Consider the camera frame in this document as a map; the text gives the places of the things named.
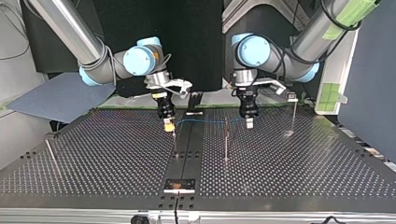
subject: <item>blue cable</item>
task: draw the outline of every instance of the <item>blue cable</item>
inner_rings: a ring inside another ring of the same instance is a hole
[[[230,119],[230,122],[238,121],[241,118],[235,118],[235,119]],[[225,120],[205,120],[205,119],[181,119],[176,123],[176,126],[178,126],[180,123],[183,122],[202,122],[202,123],[225,123]]]

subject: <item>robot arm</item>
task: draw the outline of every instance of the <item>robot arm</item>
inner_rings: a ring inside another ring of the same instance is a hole
[[[166,70],[169,56],[163,56],[163,46],[157,37],[137,41],[137,46],[112,54],[110,48],[92,33],[70,0],[29,0],[43,20],[78,59],[79,73],[90,86],[102,85],[117,79],[146,76],[147,88],[158,103],[158,115],[165,130],[175,129],[175,107],[172,92],[186,97],[192,84],[171,79]],[[174,92],[169,87],[180,87]]]
[[[240,101],[240,115],[252,127],[253,118],[259,116],[256,106],[258,88],[257,69],[285,76],[291,81],[309,82],[319,69],[320,57],[331,48],[336,48],[344,34],[359,28],[360,21],[380,1],[320,0],[322,8],[301,32],[290,49],[282,49],[266,36],[249,34],[235,35],[232,40],[234,85]],[[284,88],[277,83],[280,93]]]

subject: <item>blue joint cap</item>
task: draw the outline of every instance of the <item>blue joint cap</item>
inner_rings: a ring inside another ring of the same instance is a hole
[[[270,58],[271,46],[265,38],[253,35],[239,43],[236,53],[239,61],[244,65],[259,67]]]
[[[160,38],[157,36],[145,38],[137,41],[137,46],[145,46],[145,45],[158,45],[161,46]]]
[[[309,70],[305,75],[303,75],[302,77],[299,77],[297,79],[294,79],[293,81],[309,82],[315,77],[315,75],[317,74],[319,68],[320,68],[320,63],[315,63],[311,67],[311,70]]]
[[[87,72],[84,70],[83,67],[79,67],[78,69],[79,71],[79,75],[82,77],[82,81],[85,82],[85,84],[89,85],[89,86],[101,86],[102,84],[97,83],[95,81],[93,81],[87,74]]]
[[[247,37],[248,35],[253,35],[253,33],[244,33],[240,35],[234,35],[233,38],[231,39],[231,45],[234,45],[241,41],[243,38]]]
[[[155,67],[153,52],[143,46],[128,49],[123,57],[125,69],[134,76],[145,76]]]

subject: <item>white wall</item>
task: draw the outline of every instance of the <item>white wall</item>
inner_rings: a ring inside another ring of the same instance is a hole
[[[2,0],[20,11],[17,0]],[[14,23],[17,18],[2,7]],[[0,59],[23,52],[26,40],[0,13]],[[32,116],[2,109],[2,105],[44,83],[42,74],[35,71],[32,54],[12,60],[0,60],[0,169],[8,165],[25,151],[36,147],[50,131],[49,122]]]

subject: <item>perforated metal table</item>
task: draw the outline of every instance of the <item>perforated metal table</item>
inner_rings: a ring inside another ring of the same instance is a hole
[[[42,145],[0,172],[0,223],[35,212],[396,214],[396,174],[325,118],[305,108],[294,121],[291,107],[261,113],[247,130],[236,108],[178,111],[175,147],[156,111],[95,110],[49,140],[56,160]],[[195,193],[165,194],[169,179],[195,180]]]

